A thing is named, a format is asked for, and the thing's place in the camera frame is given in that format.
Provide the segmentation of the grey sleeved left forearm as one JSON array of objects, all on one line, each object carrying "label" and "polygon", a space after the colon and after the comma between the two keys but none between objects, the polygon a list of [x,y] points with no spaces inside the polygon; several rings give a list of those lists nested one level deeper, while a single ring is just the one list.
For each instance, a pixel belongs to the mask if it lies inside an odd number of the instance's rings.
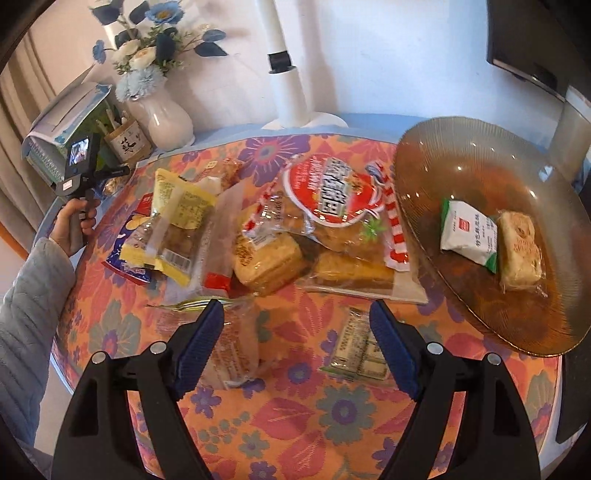
[{"label": "grey sleeved left forearm", "polygon": [[39,425],[53,337],[74,283],[69,257],[54,241],[42,239],[1,305],[1,416],[29,447]]}]

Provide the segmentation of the person's left hand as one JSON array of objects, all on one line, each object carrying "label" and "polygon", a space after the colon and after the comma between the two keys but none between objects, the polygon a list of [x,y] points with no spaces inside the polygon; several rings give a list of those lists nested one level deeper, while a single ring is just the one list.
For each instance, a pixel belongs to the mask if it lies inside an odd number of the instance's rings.
[{"label": "person's left hand", "polygon": [[73,232],[81,237],[93,234],[99,205],[98,199],[73,198],[59,211],[50,238],[68,257],[81,249],[81,246],[73,241]]}]

